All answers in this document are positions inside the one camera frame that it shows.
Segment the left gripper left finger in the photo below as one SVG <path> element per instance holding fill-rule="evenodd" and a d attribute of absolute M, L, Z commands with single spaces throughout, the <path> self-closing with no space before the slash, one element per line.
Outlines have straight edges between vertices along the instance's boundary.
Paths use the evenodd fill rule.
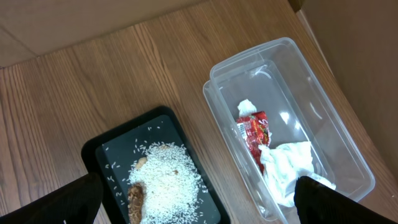
<path fill-rule="evenodd" d="M 89 173 L 1 217 L 1 224 L 93 224 L 103 199 L 98 174 Z"/>

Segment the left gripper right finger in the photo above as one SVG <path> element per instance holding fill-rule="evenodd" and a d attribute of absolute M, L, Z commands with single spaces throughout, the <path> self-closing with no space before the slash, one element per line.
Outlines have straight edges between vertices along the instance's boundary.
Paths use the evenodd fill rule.
<path fill-rule="evenodd" d="M 397 224 L 308 176 L 296 181 L 294 203 L 301 224 Z"/>

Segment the brown food piece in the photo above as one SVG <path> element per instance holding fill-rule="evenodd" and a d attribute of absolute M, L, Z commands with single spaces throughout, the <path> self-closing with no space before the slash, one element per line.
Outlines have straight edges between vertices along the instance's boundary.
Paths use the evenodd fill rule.
<path fill-rule="evenodd" d="M 144 189 L 140 183 L 135 183 L 127 191 L 129 200 L 128 216 L 130 224 L 140 224 L 142 220 L 142 207 L 144 204 Z"/>

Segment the red snack wrapper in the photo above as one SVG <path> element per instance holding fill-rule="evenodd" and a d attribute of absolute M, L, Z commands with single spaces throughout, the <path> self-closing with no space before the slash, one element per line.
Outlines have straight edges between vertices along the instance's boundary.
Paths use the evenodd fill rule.
<path fill-rule="evenodd" d="M 264 173 L 264 166 L 260 162 L 260 145 L 269 146 L 271 143 L 271 134 L 267 115 L 264 111 L 252 113 L 249 116 L 243 116 L 236 120 L 239 132 L 241 133 L 248 151 L 252 155 L 260 173 Z"/>

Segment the white rice pile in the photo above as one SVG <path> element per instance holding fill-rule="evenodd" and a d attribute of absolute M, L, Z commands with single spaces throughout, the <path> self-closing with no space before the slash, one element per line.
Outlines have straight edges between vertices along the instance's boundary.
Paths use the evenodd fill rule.
<path fill-rule="evenodd" d="M 127 191 L 144 189 L 140 223 L 211 223 L 210 196 L 198 169 L 173 126 L 158 124 L 128 131 L 96 151 L 121 223 L 130 223 Z"/>

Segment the small white napkin piece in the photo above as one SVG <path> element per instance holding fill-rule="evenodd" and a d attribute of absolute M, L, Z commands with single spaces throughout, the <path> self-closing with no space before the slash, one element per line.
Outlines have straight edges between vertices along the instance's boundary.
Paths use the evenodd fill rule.
<path fill-rule="evenodd" d="M 257 108 L 248 100 L 241 101 L 238 105 L 239 117 L 245 117 L 257 112 Z"/>

